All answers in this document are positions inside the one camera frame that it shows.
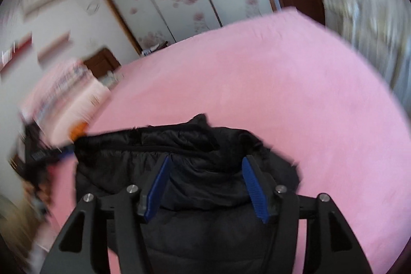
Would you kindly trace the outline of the black puffer jacket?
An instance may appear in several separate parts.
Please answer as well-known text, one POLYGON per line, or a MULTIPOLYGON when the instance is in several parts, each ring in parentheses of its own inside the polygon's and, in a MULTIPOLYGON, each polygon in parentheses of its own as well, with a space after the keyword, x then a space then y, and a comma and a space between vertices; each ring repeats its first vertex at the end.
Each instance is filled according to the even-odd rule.
POLYGON ((243 129, 211 127, 204 114, 178 125, 78 138, 76 195, 113 195, 142 185, 160 158, 173 163, 161 206, 142 227, 155 273, 258 273, 272 227, 255 215, 242 160, 290 190, 294 163, 243 129))

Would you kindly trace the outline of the folded striped quilt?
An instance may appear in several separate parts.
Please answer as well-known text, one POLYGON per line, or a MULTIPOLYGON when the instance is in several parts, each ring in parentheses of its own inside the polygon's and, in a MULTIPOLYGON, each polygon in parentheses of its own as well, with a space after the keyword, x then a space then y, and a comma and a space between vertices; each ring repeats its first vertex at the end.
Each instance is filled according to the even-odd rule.
POLYGON ((44 75, 20 104, 19 112, 24 122, 40 120, 52 106, 81 81, 94 76, 80 59, 57 63, 44 75))

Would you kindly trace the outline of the dark wooden headboard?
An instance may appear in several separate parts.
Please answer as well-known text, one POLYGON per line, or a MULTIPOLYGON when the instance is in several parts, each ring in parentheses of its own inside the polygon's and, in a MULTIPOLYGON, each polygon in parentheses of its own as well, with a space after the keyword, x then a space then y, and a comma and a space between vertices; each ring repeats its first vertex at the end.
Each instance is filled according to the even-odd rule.
POLYGON ((104 77, 108 72, 115 72, 121 64, 113 53, 103 47, 93 56, 83 61, 83 64, 92 72, 96 79, 104 77))

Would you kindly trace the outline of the pink bed blanket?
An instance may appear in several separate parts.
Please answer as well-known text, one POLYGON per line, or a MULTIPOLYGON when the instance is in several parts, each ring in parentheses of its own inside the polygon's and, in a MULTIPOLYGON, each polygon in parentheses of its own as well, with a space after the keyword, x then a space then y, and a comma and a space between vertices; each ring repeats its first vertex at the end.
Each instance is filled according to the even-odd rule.
POLYGON ((294 9, 197 35, 122 68, 97 134, 187 122, 245 129, 328 193, 374 273, 410 238, 410 121, 380 75, 294 9))

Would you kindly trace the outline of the beige lace covered furniture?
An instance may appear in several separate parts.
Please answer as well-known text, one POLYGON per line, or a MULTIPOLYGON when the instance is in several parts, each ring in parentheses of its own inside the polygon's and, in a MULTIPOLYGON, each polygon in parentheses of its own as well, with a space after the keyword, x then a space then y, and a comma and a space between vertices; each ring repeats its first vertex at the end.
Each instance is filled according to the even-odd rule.
POLYGON ((380 73, 410 110, 410 1, 323 0, 326 26, 380 73))

